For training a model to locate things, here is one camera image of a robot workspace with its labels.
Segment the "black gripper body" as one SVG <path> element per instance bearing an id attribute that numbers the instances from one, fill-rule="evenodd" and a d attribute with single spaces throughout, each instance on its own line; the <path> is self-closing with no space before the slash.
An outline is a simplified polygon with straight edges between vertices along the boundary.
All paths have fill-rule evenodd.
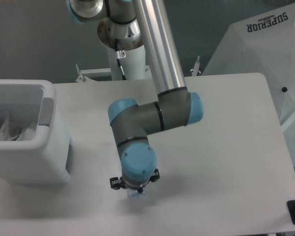
<path id="1" fill-rule="evenodd" d="M 120 185 L 121 185 L 122 189 L 131 189 L 131 190 L 135 190 L 138 193 L 143 193 L 144 188 L 150 182 L 148 180 L 148 181 L 143 182 L 143 183 L 130 183 L 126 179 L 124 179 L 123 177 L 120 177 L 120 180 L 121 180 Z"/>

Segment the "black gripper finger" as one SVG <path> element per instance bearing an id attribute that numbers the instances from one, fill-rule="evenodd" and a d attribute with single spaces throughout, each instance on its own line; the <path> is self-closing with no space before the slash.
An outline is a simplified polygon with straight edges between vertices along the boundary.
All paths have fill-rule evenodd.
<path id="1" fill-rule="evenodd" d="M 149 181 L 150 182 L 156 182 L 160 179 L 160 173 L 158 169 L 155 169 L 154 173 L 152 174 L 152 176 L 150 177 Z"/>
<path id="2" fill-rule="evenodd" d="M 125 189 L 125 182 L 122 177 L 112 177 L 110 178 L 110 186 L 113 190 Z"/>

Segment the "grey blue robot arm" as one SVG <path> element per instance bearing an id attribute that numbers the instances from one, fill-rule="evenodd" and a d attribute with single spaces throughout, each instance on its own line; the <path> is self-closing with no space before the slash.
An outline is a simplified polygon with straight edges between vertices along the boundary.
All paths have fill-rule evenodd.
<path id="1" fill-rule="evenodd" d="M 160 178 L 149 135 L 197 123 L 204 115 L 199 95 L 187 88 L 165 4 L 162 0 L 68 0 L 66 6 L 76 23 L 99 20 L 98 37 L 113 51 L 111 68 L 122 80 L 128 80 L 134 70 L 126 64 L 130 51 L 144 49 L 147 55 L 155 96 L 144 104 L 121 98 L 108 107 L 121 166 L 121 176 L 111 178 L 110 186 L 143 193 Z"/>

